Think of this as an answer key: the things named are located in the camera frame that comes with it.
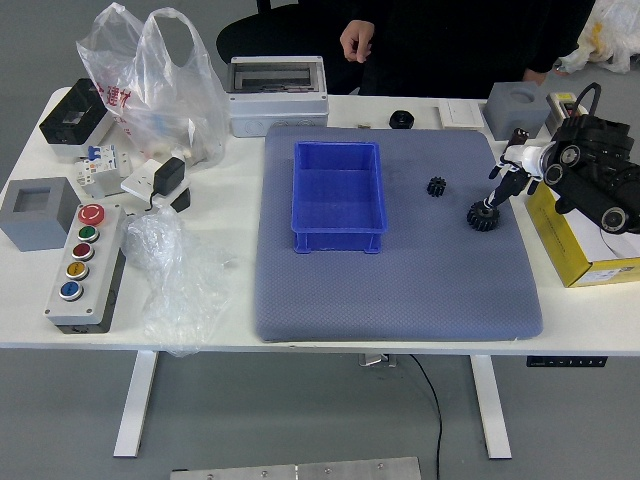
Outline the person's right hand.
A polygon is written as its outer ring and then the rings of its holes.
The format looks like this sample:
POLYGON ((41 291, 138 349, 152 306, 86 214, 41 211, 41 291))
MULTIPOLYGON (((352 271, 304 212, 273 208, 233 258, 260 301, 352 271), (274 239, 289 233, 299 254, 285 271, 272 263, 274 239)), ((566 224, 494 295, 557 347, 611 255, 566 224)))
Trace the person's right hand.
POLYGON ((340 44, 347 61, 363 64, 371 53, 370 42, 375 33, 373 23, 350 21, 340 35, 340 44))

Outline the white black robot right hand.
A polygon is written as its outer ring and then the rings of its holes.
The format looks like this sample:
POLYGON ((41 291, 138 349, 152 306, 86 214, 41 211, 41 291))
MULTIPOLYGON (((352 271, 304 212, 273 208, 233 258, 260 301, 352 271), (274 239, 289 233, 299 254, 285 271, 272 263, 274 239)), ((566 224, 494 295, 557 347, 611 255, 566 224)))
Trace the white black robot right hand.
POLYGON ((501 170, 506 173, 500 184, 483 201, 486 209, 497 207, 511 196, 518 196, 525 187, 533 195, 543 180, 543 159, 552 144, 546 146, 512 145, 506 148, 497 165, 489 174, 494 179, 501 170))

